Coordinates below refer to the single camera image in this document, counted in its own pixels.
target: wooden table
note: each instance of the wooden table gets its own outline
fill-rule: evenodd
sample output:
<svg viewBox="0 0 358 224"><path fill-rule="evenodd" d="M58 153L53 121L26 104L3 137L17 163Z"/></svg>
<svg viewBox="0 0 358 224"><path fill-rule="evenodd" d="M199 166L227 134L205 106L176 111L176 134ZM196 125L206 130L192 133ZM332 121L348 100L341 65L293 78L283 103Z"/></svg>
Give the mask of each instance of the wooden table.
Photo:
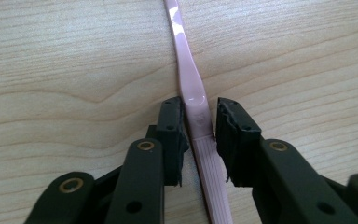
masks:
<svg viewBox="0 0 358 224"><path fill-rule="evenodd" d="M181 0L215 116L240 102L322 175L358 173L358 1ZM0 1L0 223L22 223L59 175L98 178L178 94L160 1ZM166 223L207 223L191 151ZM227 184L235 223L259 223Z"/></svg>

